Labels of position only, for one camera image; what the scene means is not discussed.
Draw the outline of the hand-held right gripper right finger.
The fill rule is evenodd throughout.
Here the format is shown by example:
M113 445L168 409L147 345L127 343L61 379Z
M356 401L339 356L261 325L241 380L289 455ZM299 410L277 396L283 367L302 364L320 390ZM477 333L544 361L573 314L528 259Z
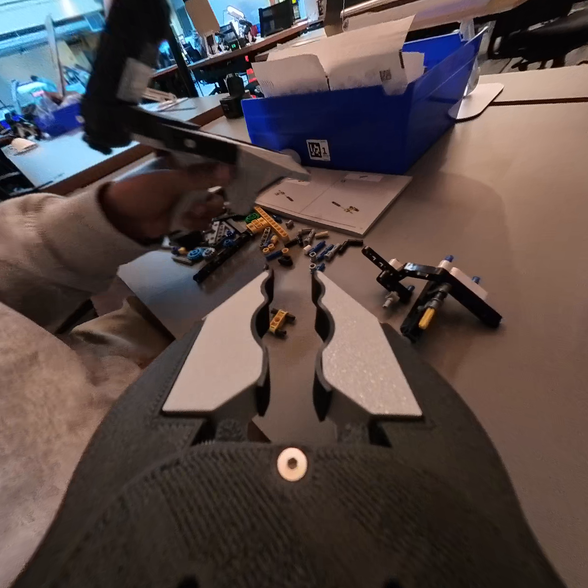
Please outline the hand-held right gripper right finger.
M379 320L324 273L311 276L313 406L319 421L421 420L423 410Z

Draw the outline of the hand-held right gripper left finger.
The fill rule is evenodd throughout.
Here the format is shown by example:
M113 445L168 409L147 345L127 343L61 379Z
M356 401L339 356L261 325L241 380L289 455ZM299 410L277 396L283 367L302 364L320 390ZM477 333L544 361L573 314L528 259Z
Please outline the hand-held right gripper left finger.
M162 406L164 415L264 416L270 401L274 272L265 269L203 319Z

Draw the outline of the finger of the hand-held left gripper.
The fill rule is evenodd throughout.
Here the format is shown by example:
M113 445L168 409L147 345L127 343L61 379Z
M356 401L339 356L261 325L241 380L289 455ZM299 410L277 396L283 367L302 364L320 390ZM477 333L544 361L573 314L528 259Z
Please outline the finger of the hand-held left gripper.
M224 202L232 213L246 215L259 193L281 178L281 168L267 162L237 165L231 181L224 187Z
M311 177L309 171L288 154L238 140L235 146L237 183L276 183L282 179L307 181Z

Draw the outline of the pile of lego pieces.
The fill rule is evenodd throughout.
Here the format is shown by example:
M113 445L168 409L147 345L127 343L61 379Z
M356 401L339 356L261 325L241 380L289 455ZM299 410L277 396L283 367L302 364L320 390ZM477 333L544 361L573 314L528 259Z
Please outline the pile of lego pieces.
M281 267L294 266L296 247L309 260L311 273L324 272L327 264L348 249L364 246L360 238L348 238L342 243L328 241L326 229L297 229L291 219L269 213L260 206L246 216L226 214L212 221L205 232L179 233L169 238L172 260L189 268L195 267L192 280L207 281L215 272L240 252L256 242L266 264L276 261Z

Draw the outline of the yellow lego connector with pins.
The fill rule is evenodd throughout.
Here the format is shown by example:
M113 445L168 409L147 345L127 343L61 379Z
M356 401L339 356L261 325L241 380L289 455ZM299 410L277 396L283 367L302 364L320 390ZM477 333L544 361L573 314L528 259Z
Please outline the yellow lego connector with pins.
M273 307L270 309L269 333L279 339L285 339L288 335L286 326L295 322L295 315L286 310Z

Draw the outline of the person's left forearm grey sleeve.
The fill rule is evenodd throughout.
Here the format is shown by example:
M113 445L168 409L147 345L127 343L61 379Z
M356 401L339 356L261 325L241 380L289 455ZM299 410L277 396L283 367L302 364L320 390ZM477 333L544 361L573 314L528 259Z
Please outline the person's left forearm grey sleeve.
M73 196L33 194L1 204L1 293L13 307L25 295L90 298L107 290L120 266L160 245L131 237L108 218L106 183Z

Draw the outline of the lego instruction booklet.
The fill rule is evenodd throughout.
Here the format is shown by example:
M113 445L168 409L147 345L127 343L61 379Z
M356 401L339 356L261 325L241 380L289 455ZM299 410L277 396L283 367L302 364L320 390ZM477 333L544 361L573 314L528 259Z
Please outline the lego instruction booklet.
M284 179L256 204L313 226L363 237L409 186L412 177L311 168L308 180Z

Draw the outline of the black lego assembly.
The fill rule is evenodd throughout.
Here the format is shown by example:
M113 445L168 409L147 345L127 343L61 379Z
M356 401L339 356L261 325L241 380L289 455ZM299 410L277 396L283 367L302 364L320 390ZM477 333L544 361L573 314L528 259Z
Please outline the black lego assembly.
M427 266L401 263L397 259L386 261L369 246L364 246L361 252L379 269L376 280L387 292L384 308L412 301L415 286L404 284L406 279L424 282L400 327L401 335L410 342L417 342L428 330L448 297L457 301L484 326L491 329L500 326L502 315L488 304L488 293L480 286L480 278L468 277L455 267L451 255L436 266Z

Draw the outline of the person's left hand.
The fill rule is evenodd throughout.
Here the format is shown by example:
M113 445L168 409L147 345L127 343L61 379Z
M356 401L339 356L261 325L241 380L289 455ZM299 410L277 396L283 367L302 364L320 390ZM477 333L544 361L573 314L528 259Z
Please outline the person's left hand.
M224 209L222 196L210 188L225 187L233 179L226 164L199 164L158 170L109 183L99 191L100 207L121 234L147 245L161 241L172 231L175 211L184 196L204 191L206 200L194 203L182 215L185 229L203 231Z

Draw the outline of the blue storage bin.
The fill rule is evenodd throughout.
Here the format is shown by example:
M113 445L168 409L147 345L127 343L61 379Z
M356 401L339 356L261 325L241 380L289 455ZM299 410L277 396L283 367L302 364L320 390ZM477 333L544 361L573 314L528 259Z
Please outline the blue storage bin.
M80 102L59 107L51 112L37 110L34 120L41 132L52 138L67 134L84 125Z

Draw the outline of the blue plastic bin with tag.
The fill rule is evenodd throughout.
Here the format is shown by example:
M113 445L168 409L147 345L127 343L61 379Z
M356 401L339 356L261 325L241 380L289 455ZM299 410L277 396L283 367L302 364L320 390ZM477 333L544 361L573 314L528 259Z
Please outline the blue plastic bin with tag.
M484 32L405 43L404 61L422 54L424 72L402 94L373 86L245 100L249 137L306 166L402 175L455 125Z

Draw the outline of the black computer monitor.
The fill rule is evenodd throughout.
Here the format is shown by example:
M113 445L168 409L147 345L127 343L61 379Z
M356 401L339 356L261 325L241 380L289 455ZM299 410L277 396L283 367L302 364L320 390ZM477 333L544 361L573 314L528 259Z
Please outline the black computer monitor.
M269 6L260 7L258 16L259 31L263 38L290 28L295 21L291 1L278 1Z

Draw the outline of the large open white cardboard box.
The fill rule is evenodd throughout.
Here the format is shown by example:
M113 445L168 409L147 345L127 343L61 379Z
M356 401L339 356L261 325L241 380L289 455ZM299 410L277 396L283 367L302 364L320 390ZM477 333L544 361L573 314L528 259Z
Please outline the large open white cardboard box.
M386 95L398 95L425 71L423 52L403 48L414 18L365 13L345 20L340 34L272 50L267 59L314 54L332 92L379 87Z

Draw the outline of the silver monitor stand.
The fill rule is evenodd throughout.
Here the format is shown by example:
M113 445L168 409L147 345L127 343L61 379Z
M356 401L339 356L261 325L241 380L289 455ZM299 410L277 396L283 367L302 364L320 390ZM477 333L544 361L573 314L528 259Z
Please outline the silver monitor stand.
M481 68L479 58L476 56L463 98L459 104L454 105L448 111L448 116L452 121L469 121L478 117L503 92L504 84L498 82L480 83L480 77Z

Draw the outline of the black office chair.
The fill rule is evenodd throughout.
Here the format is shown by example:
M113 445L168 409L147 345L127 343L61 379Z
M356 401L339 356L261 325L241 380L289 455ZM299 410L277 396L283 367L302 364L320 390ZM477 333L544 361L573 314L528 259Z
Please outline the black office chair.
M569 53L587 45L587 7L575 1L525 1L494 19L486 57L516 60L519 71L538 63L544 69L565 65Z

